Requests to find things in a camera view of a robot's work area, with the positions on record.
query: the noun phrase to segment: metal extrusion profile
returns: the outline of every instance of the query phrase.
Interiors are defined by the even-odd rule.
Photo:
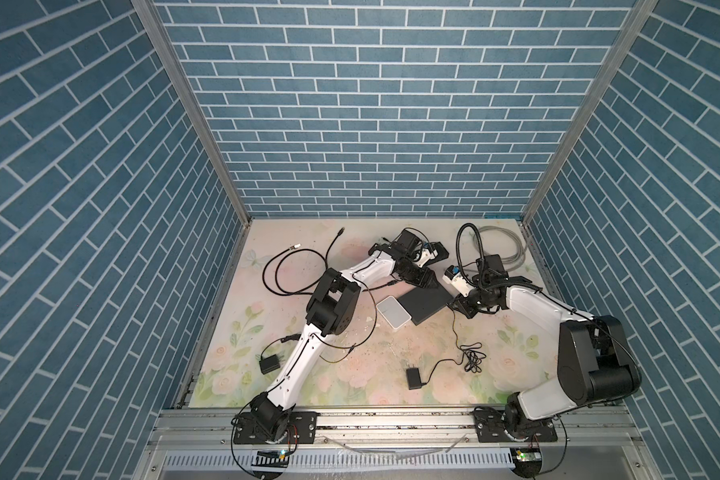
[[[176,51],[173,50],[171,41],[168,38],[168,32],[162,20],[160,20],[160,14],[157,12],[153,0],[132,0],[132,3],[134,4],[136,14],[139,15],[139,20],[141,20],[141,23],[144,25],[146,35],[150,41],[152,41],[155,52],[157,52],[157,56],[160,57],[160,61],[163,63],[168,79],[176,90],[176,94],[179,95],[179,100],[181,100],[184,110],[186,110],[186,114],[197,133],[197,137],[202,143],[202,147],[208,155],[213,169],[216,171],[216,175],[219,176],[219,180],[224,187],[227,197],[230,198],[232,207],[235,209],[235,212],[237,212],[243,225],[248,226],[251,217],[248,215],[248,210],[242,202],[240,193],[232,182],[230,170],[224,162],[219,145],[211,134],[206,116],[202,112],[195,94],[192,92],[190,81],[184,74],[184,69],[181,66],[179,57],[176,55]]]
[[[298,450],[304,453],[333,454],[336,442],[363,449],[452,447],[451,452],[455,453],[472,452],[475,449],[492,452],[496,448],[518,445],[508,442],[480,444],[472,417],[473,410],[471,406],[312,408],[311,411],[318,413],[317,425],[311,432],[316,441],[313,445],[299,446]],[[158,478],[169,458],[211,458],[220,454],[220,458],[226,462],[230,453],[231,420],[237,411],[236,408],[163,410],[134,479]],[[644,446],[642,438],[624,406],[583,408],[563,415],[563,421],[569,447],[630,448],[629,455],[625,450],[625,458],[644,458],[640,456],[640,448]],[[556,424],[558,432],[562,432],[560,423]],[[540,445],[561,447],[564,442],[565,437],[560,435],[557,442],[542,442]],[[251,448],[236,446],[235,451],[239,456],[250,456]],[[230,465],[229,470],[234,471],[236,467]],[[642,480],[651,477],[636,478]]]
[[[541,205],[541,201],[552,187],[557,174],[568,160],[570,152],[574,149],[576,142],[584,132],[586,124],[589,122],[592,114],[595,112],[597,105],[605,95],[610,82],[619,71],[621,63],[629,53],[632,44],[637,40],[637,35],[643,29],[643,25],[648,20],[653,8],[658,0],[637,0],[630,10],[630,13],[624,19],[619,36],[616,38],[614,45],[609,48],[600,70],[595,75],[589,90],[584,96],[584,101],[576,110],[574,118],[570,121],[568,130],[563,134],[563,138],[557,145],[555,153],[547,166],[546,171],[541,177],[536,190],[531,195],[530,200],[523,208],[522,220],[528,222],[536,215],[536,211]]]
[[[544,282],[544,289],[555,298],[563,298],[560,294],[560,287],[557,285],[557,282],[552,275],[552,271],[548,267],[547,261],[544,259],[544,255],[541,254],[541,250],[536,243],[534,235],[530,232],[528,224],[525,222],[520,223],[520,232],[523,235],[523,240],[525,240],[526,248],[528,248],[530,256],[534,259],[534,264],[538,268],[539,275],[541,275],[541,279]]]
[[[196,380],[196,377],[199,375],[200,368],[202,367],[202,362],[206,358],[208,346],[211,343],[213,332],[216,330],[216,324],[219,321],[219,314],[224,307],[227,293],[230,291],[232,278],[234,277],[235,270],[237,269],[237,265],[240,262],[242,251],[246,246],[246,240],[248,238],[248,233],[250,232],[250,229],[251,227],[249,224],[244,225],[240,229],[240,232],[235,239],[235,249],[232,251],[230,258],[225,265],[224,276],[221,278],[219,288],[216,291],[216,298],[213,300],[211,309],[208,312],[208,317],[206,318],[206,321],[202,326],[200,335],[197,338],[196,348],[192,352],[192,357],[187,363],[187,368],[184,372],[184,376],[182,377],[180,387],[176,392],[176,398],[174,398],[173,400],[172,405],[176,406],[176,408],[182,408],[189,404],[188,394],[190,391],[190,386]]]

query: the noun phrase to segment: gray cable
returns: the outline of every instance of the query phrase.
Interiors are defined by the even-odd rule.
[[[406,450],[403,452],[381,450],[378,448],[355,448],[355,447],[348,446],[345,443],[337,442],[333,438],[328,438],[326,436],[322,436],[322,437],[325,440],[328,440],[330,443],[334,443],[342,448],[346,448],[350,452],[360,453],[363,455],[389,455],[389,456],[394,456],[395,460],[405,460],[407,458],[416,458],[416,457],[421,457],[421,456],[425,456],[425,455],[430,455],[432,453],[440,453],[440,452],[448,453],[451,451],[451,449],[453,447],[458,445],[467,436],[466,435],[461,436],[461,438],[459,438],[455,442],[451,443],[451,446],[449,446],[449,447],[429,448],[426,450]]]
[[[525,263],[525,249],[528,248],[528,245],[523,246],[523,240],[520,238],[519,235],[517,235],[512,230],[509,230],[508,228],[503,228],[501,226],[481,226],[478,231],[482,234],[483,232],[488,232],[492,230],[497,230],[501,232],[502,234],[507,235],[509,238],[512,239],[515,246],[517,247],[517,251],[513,255],[509,256],[502,256],[501,257],[501,263],[504,264],[504,269],[507,272],[511,272],[513,270],[517,270]],[[474,242],[474,247],[480,250],[480,246],[478,246],[478,238],[477,236],[472,237],[472,241]],[[489,252],[483,251],[483,255],[490,255]]]

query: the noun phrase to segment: power adapter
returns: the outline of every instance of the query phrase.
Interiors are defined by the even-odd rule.
[[[269,372],[274,372],[280,368],[280,360],[277,359],[277,355],[270,355],[265,359],[259,360],[259,369],[262,374],[266,375]]]
[[[408,390],[421,389],[424,386],[417,368],[405,370],[405,376],[408,378]]]

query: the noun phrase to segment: brick wall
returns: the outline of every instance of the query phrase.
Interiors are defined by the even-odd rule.
[[[158,1],[255,216],[518,216],[634,0]]]
[[[0,480],[133,472],[239,228],[128,0],[0,0]]]
[[[720,478],[720,0],[660,0],[531,224],[565,299],[627,321],[665,478]]]

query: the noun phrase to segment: pink rose pattern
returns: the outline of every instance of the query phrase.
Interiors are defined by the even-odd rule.
[[[328,264],[340,270],[365,259],[368,248],[383,236],[392,238],[404,226],[423,230],[432,240],[442,241],[451,253],[448,260],[432,265],[440,277],[443,270],[455,262],[454,239],[461,220],[437,219],[404,220],[257,220],[243,249],[226,303],[222,309],[211,346],[190,407],[241,406],[267,388],[277,376],[264,376],[259,371],[262,349],[280,336],[300,332],[304,325],[306,296],[280,297],[269,293],[261,282],[263,265],[273,255],[291,244],[324,252],[336,231],[344,226],[346,232],[334,245]],[[499,225],[519,232],[513,220],[475,220],[477,225]],[[491,248],[507,255],[499,239],[491,237]],[[464,242],[462,257],[472,261],[476,252]],[[267,279],[274,283],[274,264]],[[290,257],[280,269],[279,280],[288,290],[296,290],[319,278],[322,261],[314,254]],[[522,274],[534,283],[543,285],[533,259],[528,256]],[[387,296],[400,296],[410,285],[399,283],[373,292],[376,302]],[[373,328],[374,306],[371,297],[363,293],[355,311],[355,318],[332,343],[349,346],[363,341]],[[482,372],[465,372],[452,362],[444,362],[432,376],[432,382],[422,389],[408,390],[405,369],[416,366],[426,380],[437,360],[459,360],[461,353],[454,347],[451,331],[453,315],[443,309],[419,326],[412,322],[393,331],[379,316],[370,340],[357,348],[344,361],[329,364],[319,361],[307,379],[299,405],[431,405],[501,403],[506,396],[520,389],[535,386],[554,376],[557,364],[557,338],[525,317],[511,312],[495,316],[478,315],[468,320],[456,314],[456,331],[461,344],[482,342]],[[265,355],[277,354],[284,362],[295,342],[277,342]],[[326,348],[327,360],[338,360],[343,350]]]

